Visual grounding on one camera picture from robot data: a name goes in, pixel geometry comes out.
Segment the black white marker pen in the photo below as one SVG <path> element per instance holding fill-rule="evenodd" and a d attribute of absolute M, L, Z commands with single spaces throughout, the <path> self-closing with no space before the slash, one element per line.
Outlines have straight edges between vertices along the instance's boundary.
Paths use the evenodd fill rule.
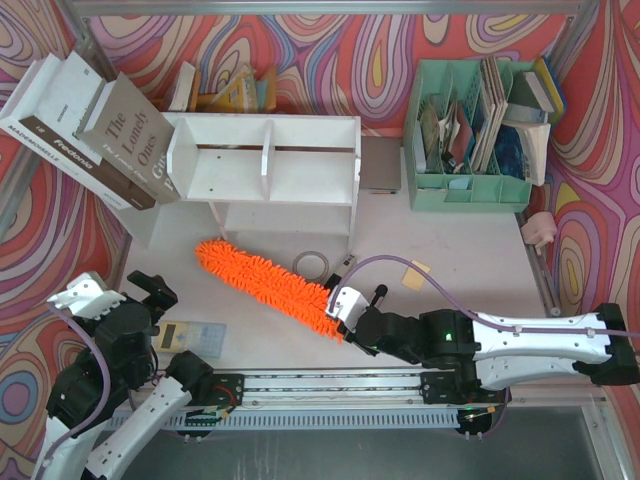
<path fill-rule="evenodd" d="M 379 284 L 375 290 L 369 305 L 378 308 L 388 293 L 388 287 L 385 284 Z"/>

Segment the orange microfiber duster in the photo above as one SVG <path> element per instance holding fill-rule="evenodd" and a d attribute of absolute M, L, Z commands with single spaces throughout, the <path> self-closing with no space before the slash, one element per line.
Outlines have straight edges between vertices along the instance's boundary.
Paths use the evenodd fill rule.
<path fill-rule="evenodd" d="M 223 283 L 296 319 L 314 333 L 339 341 L 338 322 L 325 309 L 330 291 L 223 239 L 201 242 L 194 253 L 199 265 Z"/>

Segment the clear tape roll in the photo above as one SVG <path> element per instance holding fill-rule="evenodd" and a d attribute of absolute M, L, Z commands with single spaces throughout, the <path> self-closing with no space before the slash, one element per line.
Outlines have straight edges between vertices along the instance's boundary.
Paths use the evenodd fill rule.
<path fill-rule="evenodd" d="M 306 280 L 320 282 L 329 272 L 329 261 L 321 252 L 305 251 L 294 259 L 292 269 Z"/>

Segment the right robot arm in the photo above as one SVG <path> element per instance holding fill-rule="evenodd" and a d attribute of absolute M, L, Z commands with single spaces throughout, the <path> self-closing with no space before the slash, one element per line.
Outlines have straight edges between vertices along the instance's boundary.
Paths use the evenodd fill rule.
<path fill-rule="evenodd" d="M 574 317 L 511 319 L 453 309 L 419 317 L 354 306 L 339 331 L 366 353 L 393 356 L 426 372 L 423 400 L 470 404 L 493 400 L 522 382 L 585 376 L 598 386 L 632 385 L 639 365 L 620 307 L 600 305 Z"/>

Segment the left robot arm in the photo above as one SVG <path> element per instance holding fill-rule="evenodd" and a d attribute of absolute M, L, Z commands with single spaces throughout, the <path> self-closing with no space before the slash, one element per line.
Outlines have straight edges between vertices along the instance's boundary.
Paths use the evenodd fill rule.
<path fill-rule="evenodd" d="M 147 297 L 135 300 L 86 272 L 46 302 L 86 347 L 54 381 L 36 479 L 119 479 L 174 413 L 212 399 L 211 366 L 184 351 L 125 423 L 104 443 L 96 442 L 130 392 L 157 377 L 151 339 L 159 319 L 178 301 L 159 275 L 135 270 L 127 279 Z"/>

